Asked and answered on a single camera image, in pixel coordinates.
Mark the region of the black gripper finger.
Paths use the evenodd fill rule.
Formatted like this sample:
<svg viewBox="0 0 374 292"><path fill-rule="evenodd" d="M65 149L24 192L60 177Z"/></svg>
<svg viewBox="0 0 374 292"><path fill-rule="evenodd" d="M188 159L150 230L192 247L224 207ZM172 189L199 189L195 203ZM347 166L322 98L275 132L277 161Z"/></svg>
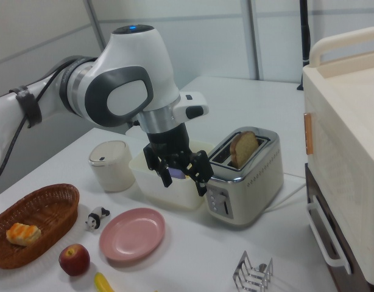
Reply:
<svg viewBox="0 0 374 292"><path fill-rule="evenodd" d="M204 196L207 192L206 184L214 174L206 151L181 151L178 164L180 170L195 182L198 195Z"/></svg>
<svg viewBox="0 0 374 292"><path fill-rule="evenodd" d="M172 178L169 173L167 163L157 156L150 145L144 147L143 153L148 169L151 171L155 171L161 178L163 185L165 187L169 187L172 184Z"/></svg>

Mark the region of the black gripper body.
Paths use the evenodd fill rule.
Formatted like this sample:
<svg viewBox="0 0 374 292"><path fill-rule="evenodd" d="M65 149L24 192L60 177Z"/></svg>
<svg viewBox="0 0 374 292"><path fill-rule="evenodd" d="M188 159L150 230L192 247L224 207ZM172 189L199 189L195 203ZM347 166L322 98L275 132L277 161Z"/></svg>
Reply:
<svg viewBox="0 0 374 292"><path fill-rule="evenodd" d="M163 133L148 133L149 145L146 146L147 159L180 158L187 160L192 153L189 136L184 123Z"/></svg>

